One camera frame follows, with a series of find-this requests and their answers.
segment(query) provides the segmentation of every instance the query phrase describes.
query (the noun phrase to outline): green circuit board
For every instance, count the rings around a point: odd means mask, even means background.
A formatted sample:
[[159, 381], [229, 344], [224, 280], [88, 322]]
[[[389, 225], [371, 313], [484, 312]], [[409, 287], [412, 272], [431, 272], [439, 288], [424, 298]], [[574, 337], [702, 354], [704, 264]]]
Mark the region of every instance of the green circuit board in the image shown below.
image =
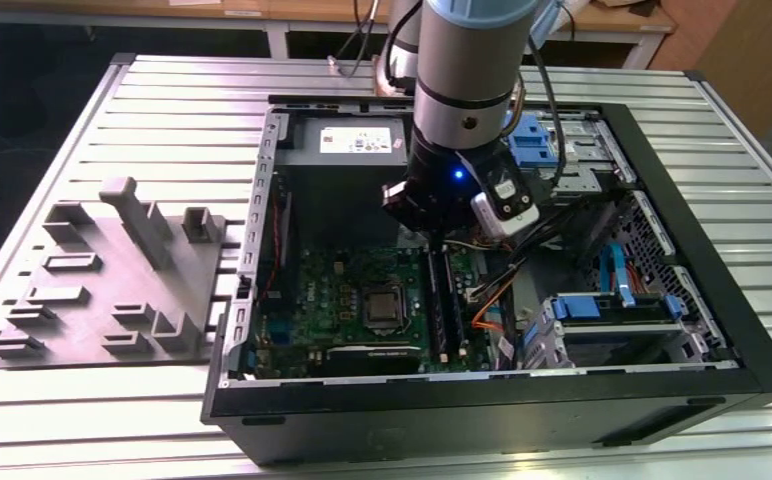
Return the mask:
[[[320, 350], [352, 345], [416, 347], [421, 350], [423, 372], [483, 369], [483, 338], [470, 343], [466, 357], [451, 358], [448, 363], [431, 360], [420, 253], [411, 248], [301, 252], [293, 306], [263, 317], [259, 326], [260, 338], [271, 339], [267, 348], [259, 350], [265, 376], [304, 377], [305, 364], [316, 361]], [[476, 281], [471, 255], [457, 251], [449, 256], [460, 289]], [[372, 329], [364, 322], [365, 298], [388, 289], [399, 291], [401, 325]]]

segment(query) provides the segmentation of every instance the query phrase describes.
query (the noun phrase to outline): black plastic frame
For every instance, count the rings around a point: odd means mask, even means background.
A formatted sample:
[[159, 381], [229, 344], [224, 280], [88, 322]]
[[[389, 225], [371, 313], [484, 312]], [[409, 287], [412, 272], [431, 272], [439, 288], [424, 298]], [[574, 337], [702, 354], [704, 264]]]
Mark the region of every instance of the black plastic frame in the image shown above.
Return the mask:
[[[411, 107], [411, 99], [377, 97], [271, 96], [271, 104], [297, 106], [355, 104], [363, 112], [371, 106]], [[527, 102], [526, 109], [547, 108]], [[556, 402], [591, 402], [638, 398], [684, 397], [690, 405], [732, 396], [722, 408], [706, 411], [695, 422], [727, 409], [750, 408], [772, 402], [772, 338], [756, 318], [730, 272], [718, 256], [694, 214], [671, 181], [638, 123], [624, 105], [560, 103], [562, 109], [600, 112], [616, 138], [666, 232], [678, 252], [678, 260], [699, 289], [726, 339], [740, 359], [740, 367], [727, 370], [663, 373], [598, 374], [587, 376], [530, 377], [502, 375], [488, 381], [393, 382], [380, 384], [323, 385], [319, 382], [295, 386], [216, 388], [221, 339], [212, 355], [203, 421], [217, 423], [217, 417], [259, 417], [336, 412], [388, 412]], [[655, 441], [695, 422], [672, 422], [650, 437]]]

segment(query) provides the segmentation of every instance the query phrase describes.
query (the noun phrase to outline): robotic arm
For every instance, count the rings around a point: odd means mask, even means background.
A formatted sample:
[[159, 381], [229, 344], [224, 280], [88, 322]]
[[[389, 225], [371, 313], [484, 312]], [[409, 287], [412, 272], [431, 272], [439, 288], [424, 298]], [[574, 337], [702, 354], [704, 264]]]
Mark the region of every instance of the robotic arm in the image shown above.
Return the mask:
[[559, 4], [425, 0], [407, 19], [419, 10], [408, 175], [384, 187], [383, 208], [433, 241], [475, 223], [500, 240], [538, 219], [502, 125], [528, 32], [544, 40]]

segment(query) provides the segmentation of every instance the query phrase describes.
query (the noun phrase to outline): wooden desk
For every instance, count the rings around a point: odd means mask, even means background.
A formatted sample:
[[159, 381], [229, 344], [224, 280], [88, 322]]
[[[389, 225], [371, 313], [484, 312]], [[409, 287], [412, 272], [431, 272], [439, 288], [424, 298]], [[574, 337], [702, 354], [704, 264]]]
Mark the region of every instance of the wooden desk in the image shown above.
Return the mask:
[[[359, 1], [360, 15], [371, 0]], [[380, 1], [373, 32], [384, 33], [389, 0]], [[0, 0], [0, 22], [165, 28], [263, 30], [271, 57], [288, 58], [289, 31], [349, 32], [351, 0], [223, 0], [215, 5], [171, 7], [167, 0]], [[590, 3], [575, 17], [575, 40], [634, 45], [623, 68], [646, 68], [675, 24], [660, 8], [647, 18], [626, 8]], [[551, 40], [570, 38], [568, 25]]]

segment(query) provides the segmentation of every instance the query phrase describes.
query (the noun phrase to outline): slotted metal worktable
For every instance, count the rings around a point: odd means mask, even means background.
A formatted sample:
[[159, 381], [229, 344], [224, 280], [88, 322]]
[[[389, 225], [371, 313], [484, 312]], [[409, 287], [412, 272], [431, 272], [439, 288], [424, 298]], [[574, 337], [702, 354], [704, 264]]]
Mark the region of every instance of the slotted metal worktable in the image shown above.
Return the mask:
[[[232, 294], [249, 179], [269, 93], [367, 95], [371, 68], [340, 78], [323, 61], [119, 56], [0, 250], [2, 302], [49, 239], [56, 200], [97, 202], [100, 180], [129, 175], [164, 214], [205, 205], [231, 220], [211, 323]], [[532, 69], [530, 99], [542, 100]], [[772, 334], [772, 159], [708, 85], [676, 72], [551, 69], [564, 101], [628, 105], [747, 300]], [[207, 366], [0, 371], [0, 479], [257, 473], [219, 429], [199, 423]], [[304, 467], [373, 476], [772, 478], [772, 406], [719, 417], [635, 448]]]

